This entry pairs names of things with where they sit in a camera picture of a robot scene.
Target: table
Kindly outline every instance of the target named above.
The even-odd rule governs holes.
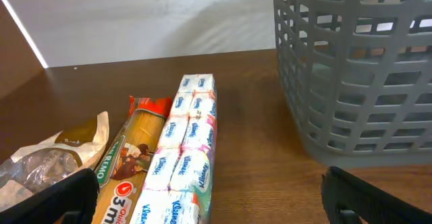
[[[183,74],[214,73],[219,128],[212,223],[328,223],[326,167],[303,150],[277,77],[275,50],[56,67],[0,101],[0,160],[108,111],[110,140],[126,120],[129,95],[174,96]],[[432,166],[350,173],[432,212]]]

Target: white strip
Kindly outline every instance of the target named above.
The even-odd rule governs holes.
[[[43,59],[43,56],[41,52],[36,47],[35,43],[33,42],[32,38],[30,37],[29,33],[25,29],[25,27],[22,25],[20,19],[18,18],[17,14],[15,13],[14,9],[12,8],[11,4],[7,0],[2,0],[3,4],[5,4],[6,9],[11,14],[12,19],[15,21],[15,23],[18,25],[18,28],[21,30],[22,35],[24,35],[24,38],[27,40],[27,43],[30,45],[30,48],[32,48],[34,54],[38,58],[40,64],[45,69],[48,68],[47,62]]]

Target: red circle logo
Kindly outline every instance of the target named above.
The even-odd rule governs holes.
[[[131,182],[123,182],[115,187],[115,194],[124,197],[130,195],[130,192],[134,190],[134,185]]]

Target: green label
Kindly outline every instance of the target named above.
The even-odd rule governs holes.
[[[104,184],[107,177],[111,175],[111,171],[113,169],[113,166],[111,166],[111,164],[112,163],[115,164],[115,160],[117,158],[117,154],[116,154],[117,149],[119,148],[119,146],[123,145],[125,138],[126,137],[122,135],[117,139],[116,142],[114,142],[114,145],[111,147],[109,152],[105,155],[104,159],[101,162],[101,165],[97,169],[96,177],[100,186]]]

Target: kleenex tissue package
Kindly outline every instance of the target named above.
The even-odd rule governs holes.
[[[212,74],[183,76],[131,223],[209,222],[216,102]]]

